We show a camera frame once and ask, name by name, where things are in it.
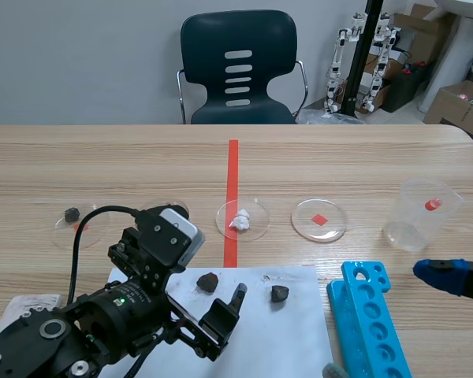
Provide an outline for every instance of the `red square paper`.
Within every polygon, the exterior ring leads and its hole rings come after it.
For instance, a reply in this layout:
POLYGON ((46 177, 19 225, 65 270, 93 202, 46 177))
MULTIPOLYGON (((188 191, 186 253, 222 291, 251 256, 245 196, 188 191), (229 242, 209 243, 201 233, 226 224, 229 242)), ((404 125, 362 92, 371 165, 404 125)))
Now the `red square paper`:
POLYGON ((312 218, 312 221, 318 224, 319 226, 323 226, 328 220, 321 214, 317 214, 315 217, 312 218))

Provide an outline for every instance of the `dark brown rock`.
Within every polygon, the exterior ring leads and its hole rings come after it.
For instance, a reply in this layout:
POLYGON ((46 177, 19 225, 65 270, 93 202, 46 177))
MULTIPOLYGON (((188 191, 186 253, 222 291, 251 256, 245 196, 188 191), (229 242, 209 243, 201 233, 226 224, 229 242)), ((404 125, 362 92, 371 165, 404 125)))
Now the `dark brown rock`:
POLYGON ((271 301, 273 303, 280 303, 289 296, 289 288, 281 285, 274 285, 271 287, 271 301))
POLYGON ((70 209, 65 210, 65 221, 68 223, 75 222, 79 219, 80 213, 76 207, 71 207, 70 209))
POLYGON ((198 287, 207 293, 213 293, 219 284, 219 278, 211 273, 204 274, 196 282, 198 287))

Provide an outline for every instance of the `clear plastic cup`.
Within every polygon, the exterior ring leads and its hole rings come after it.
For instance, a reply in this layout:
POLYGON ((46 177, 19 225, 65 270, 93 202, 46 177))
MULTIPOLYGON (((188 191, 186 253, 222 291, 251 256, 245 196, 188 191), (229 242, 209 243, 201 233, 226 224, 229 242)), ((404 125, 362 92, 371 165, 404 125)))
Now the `clear plastic cup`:
POLYGON ((409 252, 426 248, 463 199, 444 183, 410 179, 401 185, 400 198, 383 228, 393 246, 409 252))

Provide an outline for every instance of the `blue test tube rack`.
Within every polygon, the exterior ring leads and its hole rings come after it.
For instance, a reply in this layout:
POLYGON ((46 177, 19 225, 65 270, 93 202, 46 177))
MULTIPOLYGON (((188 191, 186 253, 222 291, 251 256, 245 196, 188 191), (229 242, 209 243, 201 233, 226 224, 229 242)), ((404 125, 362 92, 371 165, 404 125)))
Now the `blue test tube rack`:
POLYGON ((327 291, 351 378, 412 378, 387 309, 391 283, 379 261, 346 261, 327 291))

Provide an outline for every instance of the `black pole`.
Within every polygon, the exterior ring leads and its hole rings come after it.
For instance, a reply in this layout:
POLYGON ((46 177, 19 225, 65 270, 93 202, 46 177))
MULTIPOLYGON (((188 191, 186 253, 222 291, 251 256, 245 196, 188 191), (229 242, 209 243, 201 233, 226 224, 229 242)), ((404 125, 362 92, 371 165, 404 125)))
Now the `black pole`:
POLYGON ((350 73, 347 78, 347 87, 345 88, 344 101, 341 103, 340 113, 354 117, 356 110, 356 98, 361 79, 363 78, 364 66, 370 53, 373 35, 377 27, 378 18, 382 11, 384 0, 368 0, 365 13, 368 15, 364 33, 361 35, 354 52, 354 59, 350 67, 350 73))

